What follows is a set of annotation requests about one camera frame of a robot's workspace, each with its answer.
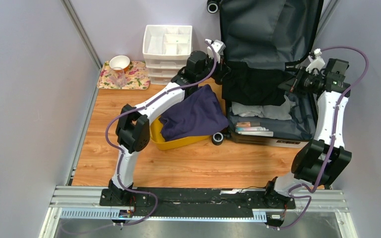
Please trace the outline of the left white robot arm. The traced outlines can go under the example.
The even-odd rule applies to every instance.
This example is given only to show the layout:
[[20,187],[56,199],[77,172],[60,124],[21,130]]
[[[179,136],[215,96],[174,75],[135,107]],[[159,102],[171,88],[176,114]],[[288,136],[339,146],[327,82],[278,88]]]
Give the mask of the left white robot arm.
[[135,193],[132,189],[133,172],[139,153],[149,143],[151,124],[167,109],[194,93],[199,84],[225,72],[222,59],[221,53],[194,51],[186,65],[161,91],[136,106],[123,106],[120,115],[109,123],[109,126],[117,123],[117,143],[109,141],[108,144],[118,149],[119,155],[114,175],[102,192],[100,204],[125,206],[132,201]]

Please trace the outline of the grey garment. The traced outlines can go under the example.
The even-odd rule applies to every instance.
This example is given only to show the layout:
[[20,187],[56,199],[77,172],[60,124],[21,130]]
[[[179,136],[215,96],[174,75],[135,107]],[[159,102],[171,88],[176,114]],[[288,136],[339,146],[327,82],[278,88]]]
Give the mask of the grey garment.
[[290,111],[294,108],[297,103],[291,101],[287,96],[284,96],[284,103],[280,106],[266,105],[266,106],[248,106],[237,102],[232,102],[232,111],[255,111],[262,110],[264,117],[267,119],[278,119],[278,120],[290,120],[292,117]]

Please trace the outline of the yellow plastic basket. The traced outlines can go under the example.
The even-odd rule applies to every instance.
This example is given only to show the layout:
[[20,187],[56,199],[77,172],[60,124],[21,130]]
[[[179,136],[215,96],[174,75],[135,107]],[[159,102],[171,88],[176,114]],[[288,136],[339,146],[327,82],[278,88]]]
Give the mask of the yellow plastic basket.
[[160,122],[159,118],[160,116],[150,125],[150,139],[159,150],[165,151],[187,146],[208,139],[210,137],[210,135],[190,136],[176,140],[166,141],[161,134],[161,129],[163,125]]

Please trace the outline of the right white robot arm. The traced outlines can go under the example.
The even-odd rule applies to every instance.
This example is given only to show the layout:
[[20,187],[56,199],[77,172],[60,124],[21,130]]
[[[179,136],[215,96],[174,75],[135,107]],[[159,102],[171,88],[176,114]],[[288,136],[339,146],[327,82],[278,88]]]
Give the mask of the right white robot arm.
[[291,171],[275,177],[266,185],[263,203],[268,208],[281,208],[291,200],[291,193],[302,187],[331,185],[352,158],[344,147],[343,116],[350,84],[345,83],[349,63],[329,59],[324,69],[302,67],[279,88],[296,94],[317,94],[317,128],[313,140],[295,156]]

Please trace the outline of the navy blue garment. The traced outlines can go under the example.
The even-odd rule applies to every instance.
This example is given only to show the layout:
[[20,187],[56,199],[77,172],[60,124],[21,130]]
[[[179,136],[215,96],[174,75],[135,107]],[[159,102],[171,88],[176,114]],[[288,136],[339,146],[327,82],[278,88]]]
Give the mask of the navy blue garment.
[[159,121],[163,125],[161,135],[166,141],[213,135],[228,126],[219,100],[208,84],[166,110]]

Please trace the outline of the white black space suitcase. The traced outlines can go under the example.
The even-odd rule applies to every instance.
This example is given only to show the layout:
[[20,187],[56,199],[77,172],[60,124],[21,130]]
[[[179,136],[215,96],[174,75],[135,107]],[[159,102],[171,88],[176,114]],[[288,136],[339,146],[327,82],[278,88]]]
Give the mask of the white black space suitcase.
[[[209,0],[206,9],[218,13],[220,40],[226,45],[222,62],[245,62],[250,68],[279,69],[296,75],[313,49],[323,8],[321,0]],[[236,143],[302,148],[314,136],[317,111],[312,94],[285,91],[297,105],[290,120],[240,117],[225,100],[227,136]],[[259,122],[273,137],[237,134],[237,122]]]

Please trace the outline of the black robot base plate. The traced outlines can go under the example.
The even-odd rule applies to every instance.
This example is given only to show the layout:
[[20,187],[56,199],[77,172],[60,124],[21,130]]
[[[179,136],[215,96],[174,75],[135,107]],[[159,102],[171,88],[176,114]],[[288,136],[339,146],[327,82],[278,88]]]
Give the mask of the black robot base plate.
[[135,193],[128,205],[99,204],[129,208],[134,218],[146,215],[150,218],[172,219],[255,218],[261,222],[271,221],[275,226],[283,223],[286,211],[296,208],[294,199],[285,198],[262,187],[239,189],[137,187],[132,189]]

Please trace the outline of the black garment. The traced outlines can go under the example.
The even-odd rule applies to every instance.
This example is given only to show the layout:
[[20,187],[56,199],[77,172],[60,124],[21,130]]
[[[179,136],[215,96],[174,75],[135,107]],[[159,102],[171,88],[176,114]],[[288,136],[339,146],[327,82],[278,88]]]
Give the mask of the black garment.
[[250,68],[245,62],[227,62],[231,73],[222,80],[222,98],[248,106],[280,106],[285,91],[279,84],[293,74],[279,69]]

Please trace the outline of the white towel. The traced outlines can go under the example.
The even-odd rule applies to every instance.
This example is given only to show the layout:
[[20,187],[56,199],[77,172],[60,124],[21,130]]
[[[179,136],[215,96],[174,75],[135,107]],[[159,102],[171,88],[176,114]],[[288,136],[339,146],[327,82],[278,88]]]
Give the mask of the white towel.
[[232,111],[233,115],[240,116],[240,117],[259,117],[263,118],[264,114],[262,110],[255,110],[255,111]]

